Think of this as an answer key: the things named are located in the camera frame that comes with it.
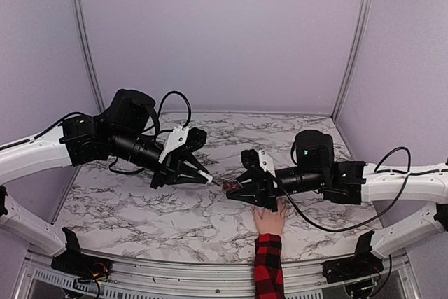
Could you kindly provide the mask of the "red black plaid sleeve forearm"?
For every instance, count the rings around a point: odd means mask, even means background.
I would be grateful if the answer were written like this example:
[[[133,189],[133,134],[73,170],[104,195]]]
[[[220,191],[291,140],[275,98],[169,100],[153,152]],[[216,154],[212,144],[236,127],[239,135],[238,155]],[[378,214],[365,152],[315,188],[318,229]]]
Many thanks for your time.
[[[285,298],[281,237],[273,234],[259,234],[255,240],[255,252],[253,269],[255,298]]]

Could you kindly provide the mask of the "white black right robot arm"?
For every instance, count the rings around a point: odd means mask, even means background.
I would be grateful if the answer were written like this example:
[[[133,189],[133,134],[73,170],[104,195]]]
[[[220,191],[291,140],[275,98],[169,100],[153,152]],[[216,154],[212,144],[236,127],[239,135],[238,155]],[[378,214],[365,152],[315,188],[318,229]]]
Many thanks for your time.
[[[333,138],[317,130],[301,131],[291,149],[294,166],[275,169],[264,151],[241,152],[245,172],[223,184],[230,200],[277,210],[280,197],[315,190],[324,200],[336,204],[360,205],[388,200],[423,200],[425,207],[398,223],[358,238],[347,271],[355,277],[365,274],[393,252],[424,238],[447,231],[447,164],[391,167],[383,162],[337,162]]]

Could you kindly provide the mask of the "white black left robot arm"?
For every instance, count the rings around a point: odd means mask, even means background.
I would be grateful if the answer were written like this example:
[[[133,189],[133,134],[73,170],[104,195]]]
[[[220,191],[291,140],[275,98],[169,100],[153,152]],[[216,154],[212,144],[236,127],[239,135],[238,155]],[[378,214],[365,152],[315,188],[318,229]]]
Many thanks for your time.
[[[167,138],[160,143],[157,137],[163,133]],[[69,113],[38,134],[1,146],[1,183],[113,157],[136,166],[134,171],[121,170],[121,175],[151,171],[154,189],[207,184],[213,178],[193,155],[206,142],[207,133],[187,123],[161,130],[160,112],[152,97],[119,89],[111,105],[97,116]]]

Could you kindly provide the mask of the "red nail polish bottle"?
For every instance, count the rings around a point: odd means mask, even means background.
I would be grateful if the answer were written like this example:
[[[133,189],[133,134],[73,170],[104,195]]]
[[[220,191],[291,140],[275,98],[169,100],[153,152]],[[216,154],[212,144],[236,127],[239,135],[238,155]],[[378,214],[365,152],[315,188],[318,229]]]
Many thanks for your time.
[[[232,193],[241,189],[242,185],[237,180],[225,181],[222,185],[222,191],[224,193]]]

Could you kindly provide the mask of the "bare human hand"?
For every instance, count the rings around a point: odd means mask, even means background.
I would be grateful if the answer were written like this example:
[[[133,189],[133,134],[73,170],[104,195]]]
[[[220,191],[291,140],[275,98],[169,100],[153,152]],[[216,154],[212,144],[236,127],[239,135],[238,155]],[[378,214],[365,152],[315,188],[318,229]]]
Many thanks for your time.
[[[286,206],[283,200],[277,200],[277,211],[254,207],[252,209],[255,228],[259,235],[282,236],[286,223]]]

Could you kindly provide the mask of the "white nail polish cap brush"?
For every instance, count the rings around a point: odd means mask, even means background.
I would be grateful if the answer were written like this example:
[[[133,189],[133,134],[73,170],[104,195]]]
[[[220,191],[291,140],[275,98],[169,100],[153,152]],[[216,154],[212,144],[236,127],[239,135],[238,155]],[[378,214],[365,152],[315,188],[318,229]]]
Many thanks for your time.
[[[199,170],[197,173],[200,175],[198,183],[212,184],[212,185],[221,187],[221,185],[209,173],[206,173],[202,170]]]

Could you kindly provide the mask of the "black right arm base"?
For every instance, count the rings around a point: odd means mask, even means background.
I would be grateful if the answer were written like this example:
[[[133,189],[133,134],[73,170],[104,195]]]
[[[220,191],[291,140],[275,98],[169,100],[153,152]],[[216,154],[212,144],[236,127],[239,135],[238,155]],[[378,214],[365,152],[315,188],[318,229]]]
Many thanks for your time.
[[[372,237],[375,231],[371,230],[358,238],[354,255],[326,261],[322,264],[322,275],[328,284],[339,281],[349,281],[360,277],[378,274],[381,280],[384,270],[383,259],[372,252]]]

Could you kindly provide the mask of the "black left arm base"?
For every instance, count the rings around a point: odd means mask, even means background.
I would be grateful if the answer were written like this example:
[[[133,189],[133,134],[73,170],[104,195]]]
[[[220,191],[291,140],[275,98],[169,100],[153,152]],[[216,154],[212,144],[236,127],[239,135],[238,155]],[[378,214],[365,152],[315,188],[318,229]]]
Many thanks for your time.
[[[100,298],[102,290],[99,282],[108,279],[112,260],[84,254],[75,232],[68,228],[62,228],[62,232],[66,239],[65,250],[52,258],[51,268],[77,276],[78,283],[94,283],[97,289],[94,298]]]

